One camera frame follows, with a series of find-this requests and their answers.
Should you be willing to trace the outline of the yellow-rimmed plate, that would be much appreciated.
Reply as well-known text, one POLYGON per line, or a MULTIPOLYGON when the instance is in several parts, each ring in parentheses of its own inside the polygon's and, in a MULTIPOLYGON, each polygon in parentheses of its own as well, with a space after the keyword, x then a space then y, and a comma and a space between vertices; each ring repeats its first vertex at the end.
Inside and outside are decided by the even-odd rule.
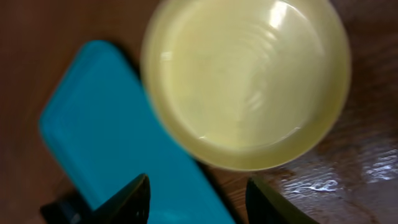
POLYGON ((162 1, 141 68, 171 137, 229 170, 270 169, 311 150, 351 84, 348 37, 327 0, 162 1))

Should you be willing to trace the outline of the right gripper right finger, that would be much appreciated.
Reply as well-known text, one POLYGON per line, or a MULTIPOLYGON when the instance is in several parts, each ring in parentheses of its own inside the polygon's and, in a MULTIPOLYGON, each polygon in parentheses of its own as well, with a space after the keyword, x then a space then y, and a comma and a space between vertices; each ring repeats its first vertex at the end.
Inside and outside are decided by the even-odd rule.
POLYGON ((248 179, 245 203, 250 224, 318 224, 259 177, 248 179))

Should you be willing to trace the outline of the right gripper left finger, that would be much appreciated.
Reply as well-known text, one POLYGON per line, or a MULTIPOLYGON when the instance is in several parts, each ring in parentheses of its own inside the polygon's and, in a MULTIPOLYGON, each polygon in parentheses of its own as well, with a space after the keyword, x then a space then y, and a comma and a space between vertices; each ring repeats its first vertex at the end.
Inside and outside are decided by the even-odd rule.
POLYGON ((150 181, 138 175, 97 209, 92 209, 77 191, 41 206, 48 224, 146 224, 150 209, 150 181))

